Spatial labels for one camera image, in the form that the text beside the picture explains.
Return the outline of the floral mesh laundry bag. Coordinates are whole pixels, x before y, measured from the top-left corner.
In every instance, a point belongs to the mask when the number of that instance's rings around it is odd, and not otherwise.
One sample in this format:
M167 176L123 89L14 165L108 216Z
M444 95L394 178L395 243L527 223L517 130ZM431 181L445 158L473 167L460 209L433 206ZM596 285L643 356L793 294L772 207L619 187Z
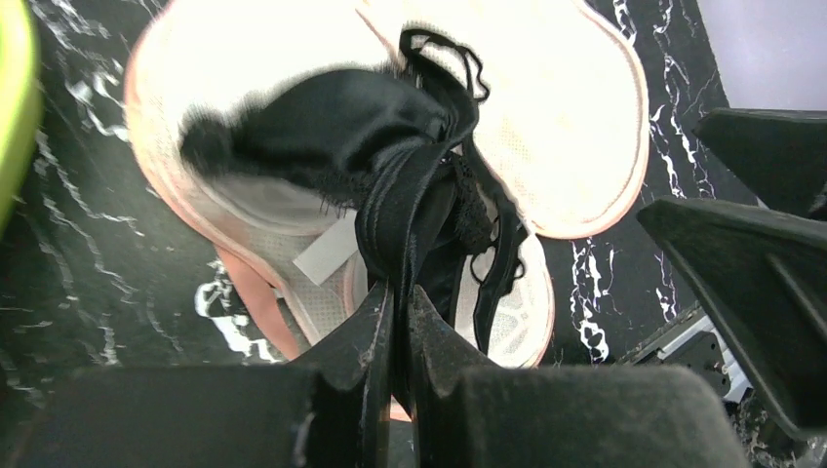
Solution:
M206 179L181 159L182 133L200 114L237 123L330 68L398 70L406 27L482 56L493 94L475 139L529 231L520 248L528 271L498 303L489 356L507 368L534 367L555 321L541 239L582 239L616 224L649 160L641 61L584 2L173 1L145 28L125 73L138 165L214 245L267 343L298 357L367 295L355 215L279 179Z

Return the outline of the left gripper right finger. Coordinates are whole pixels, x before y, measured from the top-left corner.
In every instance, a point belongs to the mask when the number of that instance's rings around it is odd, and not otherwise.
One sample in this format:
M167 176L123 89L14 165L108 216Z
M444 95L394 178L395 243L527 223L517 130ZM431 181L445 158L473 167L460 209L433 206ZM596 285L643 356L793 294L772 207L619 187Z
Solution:
M676 366L506 369L409 302L408 373L422 467L744 467L718 396Z

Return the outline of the black bra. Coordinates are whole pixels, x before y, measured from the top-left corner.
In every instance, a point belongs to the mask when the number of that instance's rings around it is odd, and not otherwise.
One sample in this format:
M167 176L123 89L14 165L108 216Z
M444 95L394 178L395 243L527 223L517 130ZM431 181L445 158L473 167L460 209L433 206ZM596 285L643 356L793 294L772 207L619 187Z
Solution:
M528 230L474 133L491 93L468 46L420 27L400 38L398 75L340 68L313 74L235 122L196 115L182 160L199 176L264 176L356 213L369 272L390 283L400 312L449 263L492 254L472 324L488 352L499 301L524 272Z

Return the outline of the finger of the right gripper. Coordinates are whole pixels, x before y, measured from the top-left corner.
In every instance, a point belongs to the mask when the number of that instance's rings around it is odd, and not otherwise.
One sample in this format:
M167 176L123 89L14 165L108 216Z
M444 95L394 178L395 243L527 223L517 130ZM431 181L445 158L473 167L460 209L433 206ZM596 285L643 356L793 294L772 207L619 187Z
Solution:
M716 108L692 132L768 208L826 218L824 111Z
M825 222L675 198L652 202L637 219L780 428L798 440L825 435Z

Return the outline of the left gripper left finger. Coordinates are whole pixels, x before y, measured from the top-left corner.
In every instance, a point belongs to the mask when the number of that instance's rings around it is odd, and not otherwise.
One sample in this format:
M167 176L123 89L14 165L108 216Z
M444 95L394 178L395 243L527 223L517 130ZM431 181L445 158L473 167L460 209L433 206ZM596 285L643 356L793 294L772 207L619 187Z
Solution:
M17 467L383 467L394 298L281 365L110 368L64 383Z

